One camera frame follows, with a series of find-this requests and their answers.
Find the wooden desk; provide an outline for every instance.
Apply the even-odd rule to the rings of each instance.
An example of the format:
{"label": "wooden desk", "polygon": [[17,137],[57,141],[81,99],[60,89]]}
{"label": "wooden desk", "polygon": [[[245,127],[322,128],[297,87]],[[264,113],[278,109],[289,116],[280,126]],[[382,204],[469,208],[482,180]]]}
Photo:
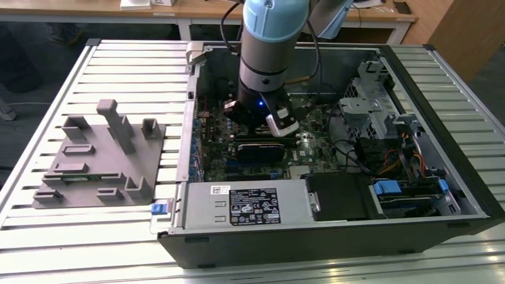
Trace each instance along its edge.
{"label": "wooden desk", "polygon": [[121,11],[121,0],[0,0],[0,21],[176,24],[178,4]]}
{"label": "wooden desk", "polygon": [[[361,9],[360,13],[352,9],[342,27],[392,29],[388,44],[400,44],[417,17],[397,13],[392,1],[386,2],[388,9]],[[178,0],[172,7],[153,5],[149,10],[121,11],[118,3],[120,0],[0,0],[0,21],[177,24],[181,40],[190,40],[189,26],[218,24],[233,5],[222,0]],[[240,24],[241,11],[241,7],[233,11],[226,24]]]}
{"label": "wooden desk", "polygon": [[[222,0],[180,0],[178,28],[182,34],[189,33],[190,24],[218,24],[232,2]],[[237,7],[229,14],[226,24],[238,25],[242,18],[242,9]],[[416,15],[400,14],[394,9],[393,0],[386,0],[384,9],[370,8],[349,11],[344,21],[344,28],[382,28],[390,29],[388,44],[400,44],[409,30],[410,24],[417,21]]]}

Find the white table leg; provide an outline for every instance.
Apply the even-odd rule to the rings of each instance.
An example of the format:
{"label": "white table leg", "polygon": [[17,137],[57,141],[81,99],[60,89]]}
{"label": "white table leg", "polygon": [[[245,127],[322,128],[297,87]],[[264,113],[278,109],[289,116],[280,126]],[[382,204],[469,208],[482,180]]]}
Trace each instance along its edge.
{"label": "white table leg", "polygon": [[7,103],[3,101],[1,98],[0,98],[0,118],[4,119],[5,121],[15,120],[15,118],[16,118],[15,111],[7,105]]}
{"label": "white table leg", "polygon": [[392,32],[392,35],[389,36],[389,39],[388,39],[389,45],[401,44],[401,42],[404,41],[404,37],[409,31],[409,27],[410,27],[410,22],[397,22],[396,23],[396,28]]}
{"label": "white table leg", "polygon": [[181,34],[181,40],[190,41],[190,19],[177,19],[178,33]]}

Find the sticker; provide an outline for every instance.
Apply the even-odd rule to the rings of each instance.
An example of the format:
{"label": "sticker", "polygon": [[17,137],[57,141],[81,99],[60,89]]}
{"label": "sticker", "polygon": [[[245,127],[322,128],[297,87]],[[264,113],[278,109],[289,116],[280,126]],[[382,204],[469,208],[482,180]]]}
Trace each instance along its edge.
{"label": "sticker", "polygon": [[229,192],[229,223],[233,226],[281,223],[276,188],[230,190],[229,186],[226,187]]}
{"label": "sticker", "polygon": [[153,16],[166,16],[166,17],[173,17],[174,13],[152,13]]}
{"label": "sticker", "polygon": [[228,194],[229,185],[212,185],[210,194]]}

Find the barcode sticker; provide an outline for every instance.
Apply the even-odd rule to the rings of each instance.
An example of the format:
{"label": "barcode sticker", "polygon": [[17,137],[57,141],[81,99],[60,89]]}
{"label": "barcode sticker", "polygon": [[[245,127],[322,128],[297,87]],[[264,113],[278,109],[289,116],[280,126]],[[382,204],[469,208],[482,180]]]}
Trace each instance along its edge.
{"label": "barcode sticker", "polygon": [[210,194],[229,194],[229,185],[212,185]]}

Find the blue latch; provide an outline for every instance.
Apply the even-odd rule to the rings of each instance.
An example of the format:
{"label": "blue latch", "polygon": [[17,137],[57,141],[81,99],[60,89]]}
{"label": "blue latch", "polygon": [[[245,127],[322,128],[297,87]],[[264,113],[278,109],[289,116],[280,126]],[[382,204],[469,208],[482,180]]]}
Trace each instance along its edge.
{"label": "blue latch", "polygon": [[438,179],[438,185],[440,185],[440,188],[442,189],[442,192],[446,193],[449,190],[449,185],[445,179]]}
{"label": "blue latch", "polygon": [[168,214],[168,204],[153,204],[150,207],[152,215],[166,215]]}
{"label": "blue latch", "polygon": [[380,180],[373,184],[373,189],[376,190],[376,194],[384,193],[401,193],[400,185],[396,180]]}

